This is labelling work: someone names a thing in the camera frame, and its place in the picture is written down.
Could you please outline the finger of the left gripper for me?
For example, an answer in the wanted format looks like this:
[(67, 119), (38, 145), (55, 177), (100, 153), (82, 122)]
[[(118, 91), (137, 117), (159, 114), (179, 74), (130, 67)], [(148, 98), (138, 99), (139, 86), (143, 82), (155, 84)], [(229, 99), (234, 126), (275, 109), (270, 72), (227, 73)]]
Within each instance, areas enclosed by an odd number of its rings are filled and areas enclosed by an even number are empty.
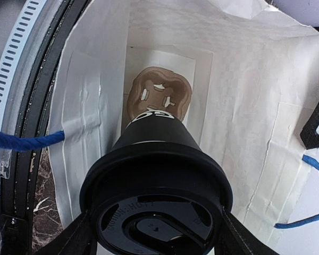
[(319, 102), (300, 133), (300, 138), (306, 149), (319, 148), (319, 134), (316, 131), (318, 126), (319, 126)]

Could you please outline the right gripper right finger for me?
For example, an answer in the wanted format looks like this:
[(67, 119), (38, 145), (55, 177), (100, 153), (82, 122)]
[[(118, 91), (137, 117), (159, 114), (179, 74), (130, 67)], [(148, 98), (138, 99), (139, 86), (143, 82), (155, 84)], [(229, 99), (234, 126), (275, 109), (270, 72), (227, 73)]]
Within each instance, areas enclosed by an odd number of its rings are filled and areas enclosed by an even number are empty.
[(278, 253), (257, 239), (233, 214), (222, 208), (223, 222), (217, 241), (214, 243), (214, 254), (238, 255), (277, 255)]

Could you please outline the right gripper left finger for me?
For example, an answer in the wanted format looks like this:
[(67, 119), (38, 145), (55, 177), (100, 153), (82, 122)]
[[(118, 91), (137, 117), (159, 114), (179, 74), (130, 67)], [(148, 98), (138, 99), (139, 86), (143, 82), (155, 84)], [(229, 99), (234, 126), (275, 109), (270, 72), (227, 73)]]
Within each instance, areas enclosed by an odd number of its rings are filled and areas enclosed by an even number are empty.
[(81, 213), (59, 236), (36, 254), (96, 254), (97, 240), (90, 224), (89, 210)]

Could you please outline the black coffee cup lid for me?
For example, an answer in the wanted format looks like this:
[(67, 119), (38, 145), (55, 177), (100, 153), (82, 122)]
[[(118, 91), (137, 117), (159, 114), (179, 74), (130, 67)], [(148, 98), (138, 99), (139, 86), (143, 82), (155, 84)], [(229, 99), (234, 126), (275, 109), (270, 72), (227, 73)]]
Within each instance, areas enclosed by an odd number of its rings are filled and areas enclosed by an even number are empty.
[(218, 163), (175, 143), (111, 151), (92, 165), (80, 191), (98, 243), (113, 254), (207, 254), (232, 204)]

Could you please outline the checkered paper takeout bag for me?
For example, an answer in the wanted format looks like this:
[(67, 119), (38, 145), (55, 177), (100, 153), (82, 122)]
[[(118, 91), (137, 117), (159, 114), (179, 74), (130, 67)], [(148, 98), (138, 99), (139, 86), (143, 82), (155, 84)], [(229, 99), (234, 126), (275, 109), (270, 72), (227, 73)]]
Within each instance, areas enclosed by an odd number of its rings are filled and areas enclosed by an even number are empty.
[(137, 74), (184, 76), (184, 125), (224, 169), (233, 214), (277, 244), (310, 167), (302, 127), (319, 102), (319, 32), (265, 1), (46, 1), (19, 59), (2, 132), (65, 132), (49, 148), (61, 223), (126, 126)]

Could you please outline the black paper coffee cup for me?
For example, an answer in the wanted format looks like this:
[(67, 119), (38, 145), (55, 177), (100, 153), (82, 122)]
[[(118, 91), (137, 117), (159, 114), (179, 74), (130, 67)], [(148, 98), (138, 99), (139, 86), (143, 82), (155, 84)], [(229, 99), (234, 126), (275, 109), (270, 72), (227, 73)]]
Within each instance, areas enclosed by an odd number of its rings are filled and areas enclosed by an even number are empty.
[(168, 112), (150, 110), (129, 123), (106, 156), (126, 158), (127, 154), (146, 155), (155, 151), (183, 155), (203, 154), (179, 119)]

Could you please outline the brown cardboard cup carrier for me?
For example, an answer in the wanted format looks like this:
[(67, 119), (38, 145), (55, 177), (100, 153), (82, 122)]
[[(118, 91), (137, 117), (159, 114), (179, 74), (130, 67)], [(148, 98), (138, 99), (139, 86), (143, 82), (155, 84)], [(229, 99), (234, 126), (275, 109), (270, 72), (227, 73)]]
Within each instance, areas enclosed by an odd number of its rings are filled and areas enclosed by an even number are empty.
[(183, 121), (192, 97), (188, 80), (171, 70), (151, 66), (143, 69), (133, 80), (127, 100), (131, 120), (152, 110), (165, 111)]

